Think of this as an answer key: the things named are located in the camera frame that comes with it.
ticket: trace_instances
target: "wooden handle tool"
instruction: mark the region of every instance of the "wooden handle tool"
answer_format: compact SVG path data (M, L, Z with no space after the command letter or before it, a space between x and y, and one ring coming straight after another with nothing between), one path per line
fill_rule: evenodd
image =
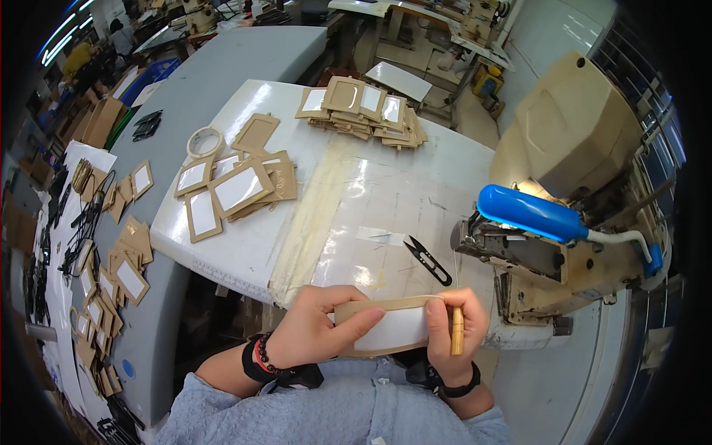
M462 355L465 349L465 318L461 307L452 308L450 355Z

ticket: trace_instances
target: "yellow shirt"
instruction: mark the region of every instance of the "yellow shirt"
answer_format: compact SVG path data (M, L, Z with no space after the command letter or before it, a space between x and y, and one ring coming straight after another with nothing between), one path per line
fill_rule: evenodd
M77 71L79 71L79 68L91 60L90 48L89 43L79 43L69 56L67 56L67 61L62 67L62 74L74 77Z

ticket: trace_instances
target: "black scissors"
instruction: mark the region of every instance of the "black scissors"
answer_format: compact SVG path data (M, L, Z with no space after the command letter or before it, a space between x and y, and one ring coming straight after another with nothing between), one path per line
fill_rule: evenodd
M408 250L410 250L410 253L412 253L415 258L417 258L421 263L423 263L423 266L425 266L425 268L428 269L430 273L432 273L433 276L437 278L443 286L450 286L452 284L452 277L449 273L445 271L445 269L443 269L443 266L440 266L440 263L435 261L435 258L433 258L433 256L425 249L425 247L418 242L418 240L410 236L410 241L413 241L414 247L406 243L405 241L403 242L403 244L405 244ZM430 266L428 262L423 259L423 256L432 261L433 266ZM442 271L442 273L445 274L444 280L437 273L438 270Z

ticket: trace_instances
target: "blue circular sticker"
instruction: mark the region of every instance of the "blue circular sticker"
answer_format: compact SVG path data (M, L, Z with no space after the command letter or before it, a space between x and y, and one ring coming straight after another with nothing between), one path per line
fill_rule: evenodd
M136 377L136 374L134 373L133 370L133 365L131 365L131 362L129 362L126 359L121 360L121 366L124 368L124 372L126 373L126 377L132 379Z

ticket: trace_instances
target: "hand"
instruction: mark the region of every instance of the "hand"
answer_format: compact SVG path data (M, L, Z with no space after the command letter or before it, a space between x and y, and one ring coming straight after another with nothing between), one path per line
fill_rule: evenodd
M426 304L428 323L428 360L445 386L456 388L472 380L472 359L489 328L489 315L470 288L445 290ZM450 355L450 329L446 305L462 307L465 318L465 342L462 355Z
M338 355L371 330L386 314L381 308L355 313L334 327L329 312L347 301L368 297L354 286L302 286L287 315L267 341L269 364L279 369L319 363Z

